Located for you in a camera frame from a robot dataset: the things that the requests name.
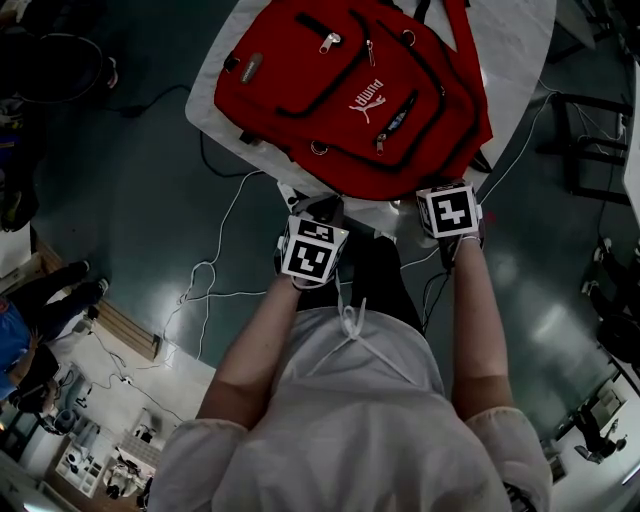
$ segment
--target white cube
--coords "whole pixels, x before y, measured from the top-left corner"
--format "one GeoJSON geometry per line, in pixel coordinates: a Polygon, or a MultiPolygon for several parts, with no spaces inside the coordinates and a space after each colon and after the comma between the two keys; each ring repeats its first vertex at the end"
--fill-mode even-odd
{"type": "Polygon", "coordinates": [[[442,238],[478,231],[481,218],[473,187],[452,183],[416,192],[420,220],[430,236],[442,238]]]}
{"type": "Polygon", "coordinates": [[[282,272],[317,283],[326,283],[338,265],[349,232],[289,217],[282,242],[282,272]]]}

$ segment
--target forearm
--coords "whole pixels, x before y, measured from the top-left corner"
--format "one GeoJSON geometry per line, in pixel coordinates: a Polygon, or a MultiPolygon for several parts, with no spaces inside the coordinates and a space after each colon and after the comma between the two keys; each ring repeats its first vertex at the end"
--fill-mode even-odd
{"type": "Polygon", "coordinates": [[[300,291],[291,278],[280,275],[249,323],[227,350],[198,417],[222,418],[251,428],[257,423],[282,350],[289,339],[300,291]]]}
{"type": "Polygon", "coordinates": [[[460,244],[454,271],[453,403],[470,417],[511,405],[507,347],[484,254],[477,241],[460,244]]]}

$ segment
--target puma logo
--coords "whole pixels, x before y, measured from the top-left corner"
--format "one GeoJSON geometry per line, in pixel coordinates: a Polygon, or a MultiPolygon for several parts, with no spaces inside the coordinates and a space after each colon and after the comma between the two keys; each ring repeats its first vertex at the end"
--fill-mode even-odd
{"type": "Polygon", "coordinates": [[[382,105],[385,101],[387,101],[382,94],[379,94],[375,101],[369,103],[369,100],[373,98],[373,95],[376,93],[378,89],[383,87],[384,84],[378,80],[377,78],[373,81],[369,87],[367,87],[364,91],[362,91],[358,96],[356,96],[355,102],[358,104],[355,107],[349,107],[351,110],[359,110],[364,114],[365,119],[367,120],[367,124],[369,124],[369,114],[367,114],[367,110],[373,107],[378,107],[382,105]]]}
{"type": "Polygon", "coordinates": [[[373,107],[378,107],[380,105],[382,105],[385,101],[387,101],[385,98],[382,97],[382,94],[380,96],[378,96],[376,98],[375,101],[372,101],[371,103],[369,103],[368,105],[365,105],[364,107],[351,107],[349,106],[349,108],[351,110],[359,110],[360,112],[362,112],[364,114],[364,117],[367,119],[367,124],[369,124],[369,114],[367,114],[367,110],[369,110],[370,108],[373,107]]]}

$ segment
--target white cable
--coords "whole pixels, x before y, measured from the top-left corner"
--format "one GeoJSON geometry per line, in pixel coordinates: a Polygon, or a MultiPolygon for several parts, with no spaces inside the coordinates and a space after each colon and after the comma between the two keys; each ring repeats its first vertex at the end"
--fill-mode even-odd
{"type": "Polygon", "coordinates": [[[431,256],[433,256],[439,250],[440,250],[440,248],[436,247],[433,251],[431,251],[431,253],[429,253],[429,255],[427,257],[422,258],[421,260],[412,261],[411,263],[405,263],[404,265],[402,265],[400,267],[400,270],[404,270],[405,268],[411,267],[412,265],[417,265],[418,263],[422,263],[423,261],[427,261],[429,258],[431,258],[431,256]]]}
{"type": "Polygon", "coordinates": [[[531,123],[531,129],[529,130],[529,136],[527,137],[527,140],[525,141],[524,145],[522,146],[522,150],[520,151],[520,153],[518,154],[518,156],[515,158],[515,160],[513,162],[511,162],[511,165],[507,168],[507,170],[502,174],[502,176],[500,176],[500,179],[498,181],[496,181],[493,186],[489,189],[489,192],[487,192],[484,197],[482,198],[482,201],[480,201],[480,204],[484,203],[487,198],[491,195],[491,192],[494,191],[494,189],[500,185],[500,183],[502,183],[502,180],[505,179],[507,177],[507,175],[509,174],[509,172],[511,172],[511,169],[513,169],[515,167],[515,165],[518,163],[518,161],[520,160],[520,158],[522,158],[522,155],[524,155],[525,150],[527,149],[527,146],[529,145],[529,142],[531,141],[531,137],[533,136],[533,130],[536,127],[536,121],[538,121],[538,117],[540,117],[540,114],[542,113],[542,110],[544,109],[544,107],[547,106],[547,103],[549,103],[549,100],[551,99],[552,96],[555,96],[557,94],[557,92],[550,92],[549,95],[546,97],[546,99],[544,100],[544,103],[542,104],[542,106],[538,109],[538,112],[536,113],[535,117],[533,118],[533,122],[531,123]]]}
{"type": "Polygon", "coordinates": [[[255,174],[261,174],[261,173],[262,171],[253,171],[247,174],[244,178],[242,178],[242,181],[240,182],[240,186],[238,187],[238,191],[236,192],[236,195],[233,198],[233,201],[231,201],[231,205],[229,206],[227,213],[225,213],[224,217],[222,218],[222,222],[220,223],[220,231],[218,233],[218,248],[216,250],[215,257],[211,261],[201,261],[200,263],[197,263],[193,267],[193,269],[191,269],[191,279],[189,281],[189,287],[186,289],[186,291],[182,295],[180,295],[180,298],[178,299],[178,307],[169,315],[169,318],[167,319],[167,323],[165,324],[164,329],[162,330],[162,340],[168,341],[166,339],[167,327],[169,327],[169,323],[171,322],[171,319],[174,317],[174,315],[178,313],[187,302],[196,302],[199,300],[206,300],[207,314],[205,316],[204,323],[202,324],[202,331],[200,332],[200,340],[198,342],[198,357],[196,357],[196,360],[200,360],[200,356],[202,356],[202,342],[204,340],[204,333],[207,329],[207,323],[209,322],[209,315],[210,315],[209,306],[210,306],[211,297],[234,297],[236,295],[264,295],[266,293],[266,292],[235,292],[235,293],[229,293],[229,294],[211,293],[211,289],[213,288],[213,285],[216,283],[217,276],[216,276],[216,268],[214,265],[218,261],[218,258],[220,257],[220,253],[222,251],[222,234],[224,231],[224,225],[227,222],[227,219],[229,218],[229,215],[231,214],[231,210],[233,210],[233,207],[235,206],[236,201],[238,200],[238,197],[240,197],[240,192],[242,192],[242,188],[244,187],[245,182],[251,176],[254,176],[255,174]],[[211,279],[211,284],[209,284],[209,287],[207,288],[206,293],[202,297],[195,297],[194,299],[189,299],[188,298],[189,293],[193,289],[193,285],[195,283],[196,271],[202,266],[207,266],[211,269],[211,273],[213,274],[213,277],[211,279]]]}

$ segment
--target backpack strap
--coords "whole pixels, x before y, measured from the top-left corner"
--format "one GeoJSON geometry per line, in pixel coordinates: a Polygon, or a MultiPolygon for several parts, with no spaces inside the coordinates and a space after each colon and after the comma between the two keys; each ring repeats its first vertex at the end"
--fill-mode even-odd
{"type": "MultiPolygon", "coordinates": [[[[468,0],[442,0],[442,2],[449,17],[449,23],[451,24],[451,31],[456,41],[458,54],[460,54],[468,64],[472,65],[472,67],[470,67],[470,69],[473,69],[472,79],[476,87],[483,90],[484,86],[482,85],[482,75],[480,74],[480,61],[478,60],[476,43],[473,40],[473,34],[471,33],[471,27],[469,26],[467,12],[465,10],[465,8],[469,6],[468,0]]],[[[424,19],[430,5],[431,0],[421,0],[413,15],[413,19],[424,24],[424,19]]]]}

